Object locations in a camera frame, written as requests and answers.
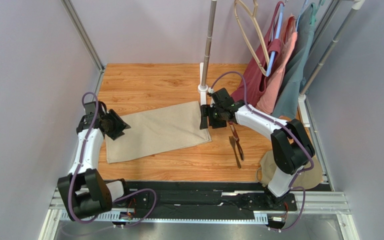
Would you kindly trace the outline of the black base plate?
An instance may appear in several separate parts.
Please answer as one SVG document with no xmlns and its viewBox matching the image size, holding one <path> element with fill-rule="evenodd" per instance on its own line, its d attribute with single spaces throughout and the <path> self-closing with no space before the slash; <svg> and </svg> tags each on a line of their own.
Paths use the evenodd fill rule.
<svg viewBox="0 0 384 240">
<path fill-rule="evenodd" d="M 113 197 L 108 206 L 101 207 L 81 193 L 72 201 L 80 219 L 107 213 L 112 208 L 129 208 L 133 215 L 147 219 L 191 220 L 250 220 L 254 211 L 296 211 L 295 195 L 276 199 L 257 182 L 179 182 L 179 181 L 122 181 L 126 199 Z M 78 203 L 89 208 L 81 213 Z"/>
</svg>

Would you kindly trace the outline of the beige cloth napkin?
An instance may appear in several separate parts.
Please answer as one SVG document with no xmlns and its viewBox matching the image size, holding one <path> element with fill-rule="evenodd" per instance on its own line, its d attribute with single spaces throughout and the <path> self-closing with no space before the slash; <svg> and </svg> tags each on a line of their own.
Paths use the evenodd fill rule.
<svg viewBox="0 0 384 240">
<path fill-rule="evenodd" d="M 132 113 L 122 119 L 130 128 L 116 140 L 105 140 L 109 164 L 194 147 L 212 140 L 207 129 L 200 129 L 198 101 Z"/>
</svg>

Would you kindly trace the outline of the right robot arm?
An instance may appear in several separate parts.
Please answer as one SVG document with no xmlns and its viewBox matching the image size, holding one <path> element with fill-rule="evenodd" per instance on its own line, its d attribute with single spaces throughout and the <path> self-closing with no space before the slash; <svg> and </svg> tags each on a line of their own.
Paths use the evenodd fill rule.
<svg viewBox="0 0 384 240">
<path fill-rule="evenodd" d="M 271 141 L 276 169 L 265 187 L 267 201 L 278 205 L 286 198 L 298 174 L 311 170 L 315 149 L 303 124 L 272 117 L 244 100 L 234 101 L 225 88 L 208 90 L 213 104 L 200 107 L 200 128 L 225 128 L 228 123 L 248 127 Z"/>
</svg>

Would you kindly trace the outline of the beige baseball cap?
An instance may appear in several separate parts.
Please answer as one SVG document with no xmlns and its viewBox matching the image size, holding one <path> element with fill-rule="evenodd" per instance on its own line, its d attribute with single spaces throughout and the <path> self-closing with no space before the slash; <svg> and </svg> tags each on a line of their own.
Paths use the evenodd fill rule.
<svg viewBox="0 0 384 240">
<path fill-rule="evenodd" d="M 293 188 L 301 186 L 309 190 L 315 188 L 323 181 L 323 170 L 319 160 L 316 156 L 314 156 L 312 160 L 314 165 L 313 169 L 301 173 L 292 184 Z M 277 167 L 273 151 L 269 150 L 266 152 L 259 164 L 261 173 L 257 174 L 257 179 L 258 182 L 265 187 L 272 180 Z"/>
</svg>

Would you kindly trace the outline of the teal shirt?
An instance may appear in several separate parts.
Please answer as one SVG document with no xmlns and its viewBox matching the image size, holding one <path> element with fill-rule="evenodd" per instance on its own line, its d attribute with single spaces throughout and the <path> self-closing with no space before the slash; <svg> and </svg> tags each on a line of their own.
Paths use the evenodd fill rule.
<svg viewBox="0 0 384 240">
<path fill-rule="evenodd" d="M 280 93 L 271 114 L 273 117 L 287 117 L 289 119 L 296 117 L 299 93 L 306 83 L 304 67 L 315 36 L 318 9 L 316 3 L 310 3 L 298 19 L 297 40 L 285 67 Z"/>
</svg>

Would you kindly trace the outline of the left aluminium corner post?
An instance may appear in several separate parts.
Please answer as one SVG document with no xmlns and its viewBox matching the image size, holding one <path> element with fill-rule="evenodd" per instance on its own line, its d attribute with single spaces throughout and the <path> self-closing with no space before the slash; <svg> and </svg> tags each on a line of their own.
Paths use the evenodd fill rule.
<svg viewBox="0 0 384 240">
<path fill-rule="evenodd" d="M 103 62 L 101 61 L 95 47 L 93 46 L 93 43 L 87 34 L 87 31 L 81 21 L 81 18 L 79 14 L 77 13 L 75 6 L 71 0 L 61 0 L 61 3 L 63 4 L 69 18 L 71 19 L 71 22 L 73 23 L 74 27 L 77 30 L 77 33 L 79 34 L 84 46 L 86 47 L 86 50 L 88 51 L 92 61 L 94 62 L 96 68 L 99 72 L 103 72 L 105 70 L 105 66 Z"/>
</svg>

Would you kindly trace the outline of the right rack pole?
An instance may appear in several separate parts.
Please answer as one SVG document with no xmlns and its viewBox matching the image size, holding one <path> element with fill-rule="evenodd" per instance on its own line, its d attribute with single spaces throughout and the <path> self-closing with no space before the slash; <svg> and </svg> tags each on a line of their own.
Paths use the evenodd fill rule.
<svg viewBox="0 0 384 240">
<path fill-rule="evenodd" d="M 320 70 L 323 68 L 324 64 L 326 63 L 326 61 L 327 61 L 327 59 L 329 57 L 329 55 L 332 53 L 332 51 L 336 47 L 337 43 L 339 42 L 340 38 L 342 37 L 342 35 L 343 35 L 344 31 L 345 31 L 345 28 L 352 22 L 352 19 L 354 18 L 354 16 L 358 12 L 358 10 L 361 9 L 363 4 L 365 3 L 365 0 L 353 0 L 352 2 L 353 2 L 353 5 L 352 5 L 350 11 L 348 12 L 347 16 L 345 17 L 345 19 L 343 20 L 342 24 L 338 28 L 338 30 L 335 33 L 334 37 L 332 38 L 331 42 L 329 43 L 329 45 L 325 49 L 325 51 L 322 54 L 321 58 L 317 62 L 317 65 L 312 70 L 312 72 L 311 72 L 311 74 L 310 74 L 310 76 L 309 76 L 309 78 L 308 78 L 304 88 L 300 92 L 299 100 L 305 100 L 306 99 L 305 95 L 306 95 L 306 92 L 308 91 L 310 85 L 313 83 L 313 81 L 315 80 L 316 76 L 318 75 Z"/>
</svg>

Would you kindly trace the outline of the pink shirt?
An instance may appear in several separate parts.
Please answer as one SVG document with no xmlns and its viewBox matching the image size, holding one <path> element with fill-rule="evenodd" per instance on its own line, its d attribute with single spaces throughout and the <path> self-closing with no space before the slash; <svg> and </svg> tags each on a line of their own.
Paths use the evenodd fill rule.
<svg viewBox="0 0 384 240">
<path fill-rule="evenodd" d="M 290 15 L 282 24 L 280 32 L 280 53 L 277 54 L 271 75 L 264 80 L 265 88 L 256 104 L 258 110 L 269 115 L 274 111 L 278 93 L 286 72 L 286 65 L 292 55 L 298 38 L 296 22 L 296 17 Z"/>
</svg>

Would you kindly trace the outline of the aluminium frame rail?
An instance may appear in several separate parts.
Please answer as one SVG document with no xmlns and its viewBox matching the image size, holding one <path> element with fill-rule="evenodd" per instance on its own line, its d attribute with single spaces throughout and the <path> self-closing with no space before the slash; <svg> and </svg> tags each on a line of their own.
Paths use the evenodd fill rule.
<svg viewBox="0 0 384 240">
<path fill-rule="evenodd" d="M 136 217 L 130 208 L 112 208 L 88 224 L 72 222 L 58 190 L 54 192 L 39 238 L 53 240 L 61 231 L 79 239 L 343 239 L 359 234 L 346 196 L 339 191 L 292 191 L 298 210 L 253 212 L 245 220 L 197 220 Z"/>
</svg>

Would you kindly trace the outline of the right aluminium corner post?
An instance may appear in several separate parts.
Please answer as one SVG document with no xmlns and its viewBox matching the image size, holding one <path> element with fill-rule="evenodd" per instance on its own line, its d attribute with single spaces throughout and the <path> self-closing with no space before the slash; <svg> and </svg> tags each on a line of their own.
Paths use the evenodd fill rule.
<svg viewBox="0 0 384 240">
<path fill-rule="evenodd" d="M 330 0 L 328 7 L 324 7 L 324 0 L 312 0 L 304 9 L 299 18 L 299 39 L 297 43 L 299 70 L 307 78 L 310 77 L 315 66 L 312 57 L 318 41 L 328 26 L 334 13 L 339 8 L 338 0 Z"/>
</svg>

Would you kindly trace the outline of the right white rack foot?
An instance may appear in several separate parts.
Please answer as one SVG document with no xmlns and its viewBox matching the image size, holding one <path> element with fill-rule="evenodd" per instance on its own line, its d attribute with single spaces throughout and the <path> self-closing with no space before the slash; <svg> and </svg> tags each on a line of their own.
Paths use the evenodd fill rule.
<svg viewBox="0 0 384 240">
<path fill-rule="evenodd" d="M 311 122 L 309 119 L 308 109 L 306 106 L 306 95 L 299 94 L 298 96 L 298 112 L 301 119 L 301 122 L 305 128 L 311 127 Z"/>
</svg>

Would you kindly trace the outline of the blue hanger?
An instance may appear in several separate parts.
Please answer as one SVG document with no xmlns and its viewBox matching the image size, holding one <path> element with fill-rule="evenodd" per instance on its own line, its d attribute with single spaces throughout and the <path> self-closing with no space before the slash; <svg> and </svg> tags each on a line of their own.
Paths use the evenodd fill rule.
<svg viewBox="0 0 384 240">
<path fill-rule="evenodd" d="M 271 75 L 276 55 L 280 51 L 279 37 L 281 33 L 281 28 L 282 28 L 282 19 L 283 19 L 284 9 L 285 9 L 285 3 L 283 1 L 279 1 L 273 16 L 275 22 L 271 24 L 271 40 L 270 40 L 270 45 L 268 49 L 269 61 L 267 62 L 267 69 L 266 69 L 267 77 Z"/>
</svg>

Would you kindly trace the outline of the maroon tank top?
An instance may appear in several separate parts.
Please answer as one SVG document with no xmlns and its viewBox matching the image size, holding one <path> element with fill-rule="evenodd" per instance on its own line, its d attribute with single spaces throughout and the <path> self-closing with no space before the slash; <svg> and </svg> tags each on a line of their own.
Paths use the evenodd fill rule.
<svg viewBox="0 0 384 240">
<path fill-rule="evenodd" d="M 271 35 L 272 35 L 271 33 L 272 23 L 274 23 L 275 20 L 274 20 L 274 13 L 273 13 L 273 16 L 270 22 L 270 27 L 267 30 L 266 34 L 263 34 L 262 30 L 260 29 L 259 23 L 257 21 L 258 3 L 256 0 L 253 1 L 253 5 L 254 5 L 253 10 L 250 10 L 241 0 L 235 0 L 233 3 L 233 12 L 234 12 L 235 19 L 240 28 L 245 44 L 252 55 L 252 58 L 249 61 L 243 73 L 245 82 L 241 82 L 239 84 L 238 88 L 231 94 L 231 97 L 233 97 L 235 101 L 244 100 L 245 98 L 247 98 L 247 102 L 249 104 L 256 106 L 260 97 L 263 95 L 263 91 L 265 90 L 264 80 L 266 77 L 268 77 L 266 76 L 267 63 L 270 59 L 270 54 L 268 52 L 268 49 L 270 46 Z M 256 50 L 254 50 L 254 48 L 252 47 L 246 35 L 246 32 L 241 24 L 239 15 L 237 13 L 238 6 L 241 6 L 245 10 L 245 12 L 249 16 L 257 32 L 260 45 Z"/>
</svg>

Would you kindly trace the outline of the left rack pole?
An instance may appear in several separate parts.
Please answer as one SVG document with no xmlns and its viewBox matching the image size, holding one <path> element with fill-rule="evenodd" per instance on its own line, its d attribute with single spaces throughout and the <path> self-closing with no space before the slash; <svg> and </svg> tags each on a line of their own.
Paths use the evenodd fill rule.
<svg viewBox="0 0 384 240">
<path fill-rule="evenodd" d="M 206 44 L 205 44 L 205 51 L 204 51 L 204 60 L 202 63 L 202 73 L 200 75 L 201 77 L 200 85 L 199 85 L 200 90 L 203 90 L 207 87 L 207 75 L 208 75 L 208 67 L 209 67 L 209 61 L 210 61 L 211 45 L 213 40 L 216 9 L 217 9 L 217 0 L 211 0 L 207 34 L 206 34 Z"/>
</svg>

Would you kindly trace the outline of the aluminium corner post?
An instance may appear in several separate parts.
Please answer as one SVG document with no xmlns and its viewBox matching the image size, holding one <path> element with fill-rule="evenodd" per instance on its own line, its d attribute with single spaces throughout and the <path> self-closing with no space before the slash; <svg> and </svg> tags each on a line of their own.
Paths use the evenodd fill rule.
<svg viewBox="0 0 384 240">
<path fill-rule="evenodd" d="M 88 51 L 92 61 L 94 62 L 96 68 L 99 72 L 103 72 L 105 70 L 105 66 L 103 62 L 101 61 L 95 47 L 93 46 L 93 43 L 87 34 L 87 31 L 81 21 L 81 18 L 79 14 L 77 13 L 75 6 L 71 0 L 61 0 L 61 3 L 63 4 L 69 18 L 71 19 L 71 22 L 73 23 L 74 27 L 77 30 L 77 33 L 79 34 L 84 46 L 86 47 L 86 50 Z"/>
<path fill-rule="evenodd" d="M 297 43 L 299 70 L 307 78 L 310 77 L 315 66 L 312 57 L 318 41 L 328 26 L 334 13 L 339 8 L 338 0 L 330 0 L 328 7 L 324 7 L 324 0 L 312 0 L 304 9 L 299 18 L 299 39 Z"/>
</svg>

